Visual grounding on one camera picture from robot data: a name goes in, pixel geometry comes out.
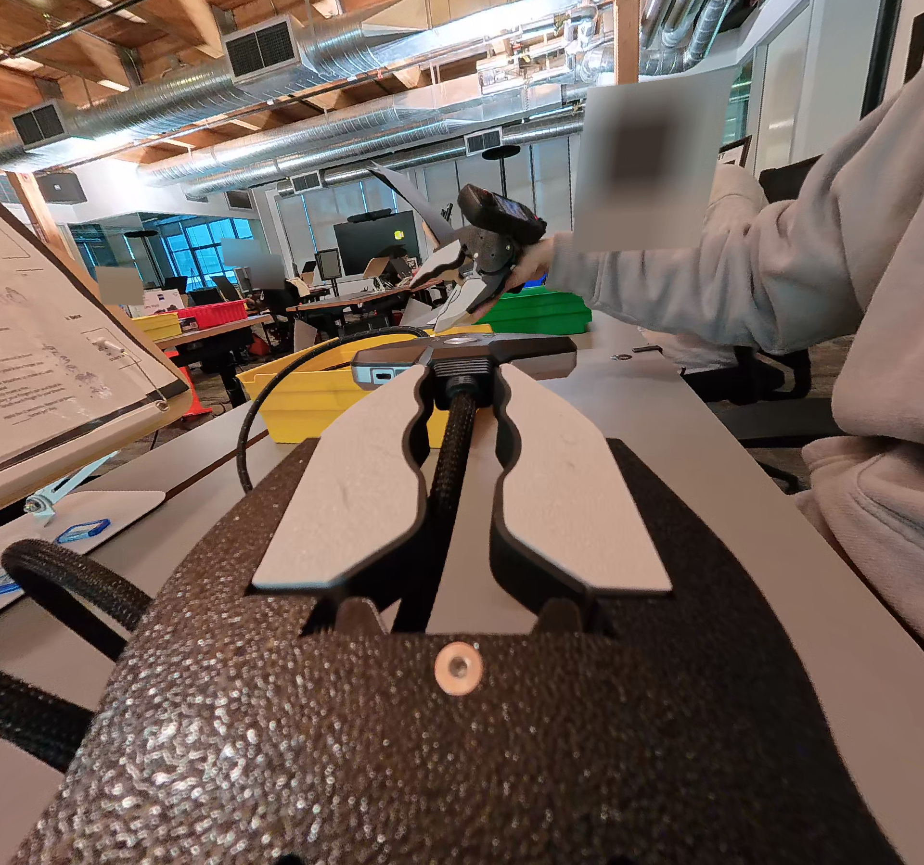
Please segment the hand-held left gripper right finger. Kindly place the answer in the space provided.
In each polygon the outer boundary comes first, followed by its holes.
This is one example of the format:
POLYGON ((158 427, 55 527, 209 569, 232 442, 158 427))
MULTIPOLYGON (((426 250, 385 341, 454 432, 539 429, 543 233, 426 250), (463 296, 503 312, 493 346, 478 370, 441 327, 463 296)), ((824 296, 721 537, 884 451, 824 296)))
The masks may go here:
POLYGON ((495 380, 491 572, 508 594, 669 594, 608 439, 514 364, 495 380))

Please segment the grey pointed panel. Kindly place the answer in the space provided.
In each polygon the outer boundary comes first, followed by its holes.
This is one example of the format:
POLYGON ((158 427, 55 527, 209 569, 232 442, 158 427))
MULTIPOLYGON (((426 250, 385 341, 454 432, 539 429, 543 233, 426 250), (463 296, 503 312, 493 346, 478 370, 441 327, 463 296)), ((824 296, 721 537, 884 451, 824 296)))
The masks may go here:
POLYGON ((413 210, 420 215, 433 234, 438 247, 443 247, 456 239, 456 229, 442 215, 441 210, 431 204, 423 192, 404 174, 391 170, 379 163, 369 164, 373 176, 388 185, 394 193, 401 196, 413 210))

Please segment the person's sweatshirt torso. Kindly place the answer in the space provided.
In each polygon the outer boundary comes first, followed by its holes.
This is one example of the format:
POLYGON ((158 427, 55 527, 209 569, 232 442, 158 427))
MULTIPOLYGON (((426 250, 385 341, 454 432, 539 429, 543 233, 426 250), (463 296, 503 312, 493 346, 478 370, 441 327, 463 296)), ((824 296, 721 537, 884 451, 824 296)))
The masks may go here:
POLYGON ((846 435, 803 450, 804 515, 919 639, 923 633, 922 256, 884 271, 837 378, 846 435))

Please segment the white air vent box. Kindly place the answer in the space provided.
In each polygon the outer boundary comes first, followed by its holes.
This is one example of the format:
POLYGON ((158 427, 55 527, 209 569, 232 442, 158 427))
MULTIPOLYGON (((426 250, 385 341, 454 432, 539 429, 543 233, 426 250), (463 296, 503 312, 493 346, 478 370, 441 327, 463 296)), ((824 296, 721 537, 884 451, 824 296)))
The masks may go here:
POLYGON ((299 33, 302 23, 277 15, 257 25, 221 36, 229 75, 235 86, 255 84, 271 74, 302 65, 299 33))
POLYGON ((65 102, 49 99, 10 116, 25 150, 62 142, 72 135, 71 111, 65 102))

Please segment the person's right forearm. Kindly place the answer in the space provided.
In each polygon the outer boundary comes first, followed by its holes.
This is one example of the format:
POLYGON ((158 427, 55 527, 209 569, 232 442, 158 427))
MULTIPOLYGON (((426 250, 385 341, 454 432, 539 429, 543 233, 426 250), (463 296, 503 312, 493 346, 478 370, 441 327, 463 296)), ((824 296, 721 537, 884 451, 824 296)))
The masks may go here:
POLYGON ((768 204, 721 167, 699 243, 584 254, 550 241, 549 285, 643 328, 796 351, 922 322, 923 81, 918 74, 813 166, 797 199, 768 204))

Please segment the green plastic bin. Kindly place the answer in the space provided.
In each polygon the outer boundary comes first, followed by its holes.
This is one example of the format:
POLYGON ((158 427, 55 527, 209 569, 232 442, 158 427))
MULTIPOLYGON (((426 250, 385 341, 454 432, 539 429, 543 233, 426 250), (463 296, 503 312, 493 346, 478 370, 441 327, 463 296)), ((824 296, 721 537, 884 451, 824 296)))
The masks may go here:
POLYGON ((591 319, 581 297, 533 286, 502 294, 476 324, 488 325, 495 333, 571 336, 587 332, 591 319))

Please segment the large black screen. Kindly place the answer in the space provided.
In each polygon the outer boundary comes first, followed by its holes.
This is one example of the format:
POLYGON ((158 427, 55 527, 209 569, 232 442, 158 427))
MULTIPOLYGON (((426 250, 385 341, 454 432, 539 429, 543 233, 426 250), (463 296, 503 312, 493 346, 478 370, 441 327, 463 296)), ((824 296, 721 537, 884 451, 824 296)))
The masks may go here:
POLYGON ((410 210, 374 220, 335 224, 334 235, 347 277, 363 275, 369 262, 378 257, 421 259, 414 213, 410 210))

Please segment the black wall speaker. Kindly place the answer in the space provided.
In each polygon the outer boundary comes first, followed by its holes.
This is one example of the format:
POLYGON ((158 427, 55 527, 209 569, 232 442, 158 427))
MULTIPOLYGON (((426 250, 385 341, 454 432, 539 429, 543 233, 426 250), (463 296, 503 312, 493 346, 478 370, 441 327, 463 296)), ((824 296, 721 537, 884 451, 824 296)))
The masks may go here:
POLYGON ((48 204, 83 204, 87 197, 81 181, 72 171, 58 171, 35 176, 40 194, 48 204))

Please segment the silver spiral air duct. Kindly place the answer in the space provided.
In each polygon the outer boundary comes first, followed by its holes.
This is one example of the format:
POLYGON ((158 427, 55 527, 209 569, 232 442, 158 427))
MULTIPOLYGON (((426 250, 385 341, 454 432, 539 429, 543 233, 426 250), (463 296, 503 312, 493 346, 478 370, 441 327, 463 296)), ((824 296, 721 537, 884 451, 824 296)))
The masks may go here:
POLYGON ((255 84, 235 86, 224 56, 92 106, 78 108, 65 103, 71 111, 71 137, 27 151, 17 132, 4 134, 2 169, 33 171, 65 165, 95 146, 107 150, 117 142, 172 132, 270 99, 352 82, 395 66, 426 63, 444 51, 532 31, 573 8, 552 5, 551 0, 523 0, 435 27, 425 18, 389 17, 409 3, 403 0, 387 9, 340 16, 314 28, 303 25, 299 33, 302 65, 255 84))
POLYGON ((214 193, 244 190, 338 163, 359 162, 368 157, 389 154, 399 148, 415 146, 425 141, 479 133, 499 125, 499 121, 495 120, 431 120, 370 135, 355 136, 341 143, 314 144, 306 150, 296 151, 293 147, 286 147, 281 156, 262 159, 248 165, 239 164, 228 171, 215 172, 192 182, 181 182, 180 186, 189 200, 201 201, 214 193))

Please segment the grey usb hub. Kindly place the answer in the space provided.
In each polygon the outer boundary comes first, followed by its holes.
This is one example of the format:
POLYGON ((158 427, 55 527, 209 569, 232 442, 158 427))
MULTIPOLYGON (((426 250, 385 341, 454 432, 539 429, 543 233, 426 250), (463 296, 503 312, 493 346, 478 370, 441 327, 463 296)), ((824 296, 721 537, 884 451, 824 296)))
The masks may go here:
POLYGON ((492 404, 494 372, 500 365, 514 363, 536 380, 563 378, 576 367, 577 352, 568 336, 459 333, 360 350, 351 361, 351 371, 360 387, 373 390, 422 365, 430 373, 424 387, 433 408, 450 409, 452 397, 460 393, 483 408, 492 404))

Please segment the black office chair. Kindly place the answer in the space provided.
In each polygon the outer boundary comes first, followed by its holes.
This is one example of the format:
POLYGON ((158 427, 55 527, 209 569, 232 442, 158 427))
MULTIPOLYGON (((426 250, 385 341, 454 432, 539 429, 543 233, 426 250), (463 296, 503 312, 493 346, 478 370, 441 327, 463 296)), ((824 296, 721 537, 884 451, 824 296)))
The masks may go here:
POLYGON ((685 374, 704 402, 726 401, 719 412, 725 428, 746 449, 803 447, 844 435, 828 397, 810 397, 812 371, 806 350, 783 355, 733 347, 736 364, 685 374))

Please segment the orange traffic cone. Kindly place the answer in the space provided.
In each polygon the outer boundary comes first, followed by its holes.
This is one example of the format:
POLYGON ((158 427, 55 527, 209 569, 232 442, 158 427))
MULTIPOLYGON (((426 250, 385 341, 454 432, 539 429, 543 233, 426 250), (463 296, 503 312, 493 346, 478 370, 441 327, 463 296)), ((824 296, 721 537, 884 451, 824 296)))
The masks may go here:
POLYGON ((194 386, 194 384, 193 384, 193 380, 192 380, 192 377, 191 377, 190 369, 189 369, 188 367, 185 367, 185 366, 184 366, 184 367, 180 367, 180 368, 179 368, 179 371, 180 371, 180 373, 182 374, 183 379, 184 379, 184 380, 186 381, 186 383, 189 385, 190 391, 191 391, 191 406, 190 406, 190 409, 188 409, 188 410, 182 415, 182 417, 180 417, 180 420, 181 420, 184 424, 187 424, 187 423, 188 423, 188 424, 191 424, 193 420, 200 420, 200 419, 202 419, 203 417, 212 416, 212 415, 213 415, 213 412, 214 412, 213 409, 211 409, 211 408, 209 408, 209 407, 203 406, 203 405, 202 405, 202 402, 201 402, 200 399, 199 399, 199 396, 198 396, 197 391, 196 391, 196 389, 195 389, 195 386, 194 386))

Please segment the red plastic bin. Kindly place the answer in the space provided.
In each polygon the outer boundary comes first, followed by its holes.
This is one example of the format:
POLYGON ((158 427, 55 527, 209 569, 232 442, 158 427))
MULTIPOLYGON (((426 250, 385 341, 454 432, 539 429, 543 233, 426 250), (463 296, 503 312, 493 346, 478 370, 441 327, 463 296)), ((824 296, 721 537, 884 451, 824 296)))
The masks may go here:
POLYGON ((246 320, 249 316, 244 301, 196 305, 178 311, 183 331, 206 330, 246 320))

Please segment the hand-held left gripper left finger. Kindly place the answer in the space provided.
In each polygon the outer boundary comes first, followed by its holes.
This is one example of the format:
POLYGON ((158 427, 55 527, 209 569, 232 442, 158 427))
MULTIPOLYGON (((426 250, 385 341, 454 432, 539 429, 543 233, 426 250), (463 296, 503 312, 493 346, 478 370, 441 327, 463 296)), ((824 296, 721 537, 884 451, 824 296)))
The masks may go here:
POLYGON ((430 454, 418 363, 369 392, 329 425, 255 571, 257 591, 357 592, 422 532, 430 454))

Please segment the person's right hand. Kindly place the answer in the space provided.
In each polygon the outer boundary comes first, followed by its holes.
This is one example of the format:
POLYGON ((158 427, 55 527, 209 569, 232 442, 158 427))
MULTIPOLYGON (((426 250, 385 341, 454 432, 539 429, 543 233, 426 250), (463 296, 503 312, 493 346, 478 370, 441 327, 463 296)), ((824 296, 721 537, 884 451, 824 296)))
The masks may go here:
POLYGON ((527 247, 516 262, 504 284, 507 293, 513 293, 527 282, 545 277, 555 257, 556 235, 544 237, 538 243, 527 247))

